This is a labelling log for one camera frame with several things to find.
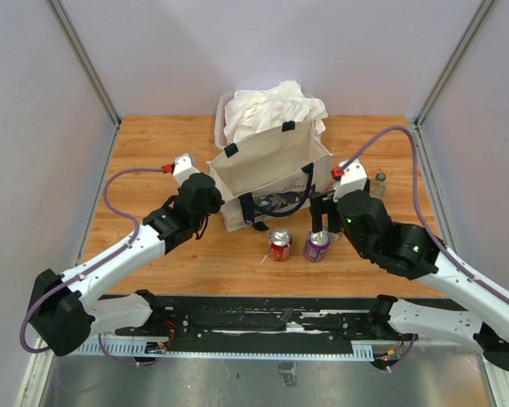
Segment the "clear glass bottle green cap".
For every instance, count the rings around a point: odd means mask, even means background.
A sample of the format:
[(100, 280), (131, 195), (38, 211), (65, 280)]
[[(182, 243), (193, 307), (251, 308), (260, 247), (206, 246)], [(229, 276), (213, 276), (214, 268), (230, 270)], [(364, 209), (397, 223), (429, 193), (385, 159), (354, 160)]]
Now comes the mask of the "clear glass bottle green cap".
[(369, 194), (372, 198), (383, 199), (386, 192), (386, 175), (383, 172), (378, 172), (370, 180)]

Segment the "purple soda can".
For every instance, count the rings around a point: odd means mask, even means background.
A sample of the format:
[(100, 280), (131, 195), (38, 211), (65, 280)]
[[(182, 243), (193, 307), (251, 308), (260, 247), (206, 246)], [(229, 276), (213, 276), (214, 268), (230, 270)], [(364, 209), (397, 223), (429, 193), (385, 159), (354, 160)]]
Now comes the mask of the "purple soda can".
[(330, 236), (326, 230), (310, 231), (305, 239), (304, 256), (310, 262), (320, 262), (324, 259), (330, 246)]

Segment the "cream canvas tote bag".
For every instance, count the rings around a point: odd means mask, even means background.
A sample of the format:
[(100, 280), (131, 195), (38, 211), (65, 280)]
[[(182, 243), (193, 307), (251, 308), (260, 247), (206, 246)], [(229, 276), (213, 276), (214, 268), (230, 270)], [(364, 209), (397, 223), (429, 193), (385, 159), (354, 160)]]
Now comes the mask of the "cream canvas tote bag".
[(333, 184), (333, 154), (313, 121), (285, 122), (224, 148), (209, 163), (225, 203), (225, 228), (265, 231), (265, 222), (310, 206), (309, 196)]

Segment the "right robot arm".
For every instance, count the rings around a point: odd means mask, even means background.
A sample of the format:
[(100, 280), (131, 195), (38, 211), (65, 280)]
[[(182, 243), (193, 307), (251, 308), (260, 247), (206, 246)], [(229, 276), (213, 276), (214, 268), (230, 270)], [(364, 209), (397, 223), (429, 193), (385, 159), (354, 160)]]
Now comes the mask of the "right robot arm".
[(355, 190), (341, 197), (310, 196), (315, 232), (328, 217), (363, 259), (389, 274), (418, 281), (446, 294), (460, 310), (421, 306), (379, 295), (368, 313), (368, 331), (378, 339), (394, 333), (459, 343), (509, 371), (509, 291), (460, 259), (437, 237), (414, 224), (391, 220), (381, 200)]

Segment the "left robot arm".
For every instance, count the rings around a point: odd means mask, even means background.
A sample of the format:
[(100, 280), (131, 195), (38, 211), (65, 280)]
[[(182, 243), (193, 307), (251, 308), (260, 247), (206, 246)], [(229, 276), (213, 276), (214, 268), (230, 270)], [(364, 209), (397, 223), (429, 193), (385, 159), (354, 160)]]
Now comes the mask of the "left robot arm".
[(159, 333), (165, 315), (151, 293), (101, 297), (141, 266), (193, 237), (201, 238), (210, 215), (218, 213), (222, 204), (221, 193), (210, 176), (191, 174), (176, 195), (137, 222), (132, 233), (114, 246), (60, 274), (50, 269), (40, 273), (21, 323), (21, 347), (36, 352), (25, 339), (28, 326), (57, 356), (72, 353), (90, 337), (123, 327), (137, 327), (149, 336)]

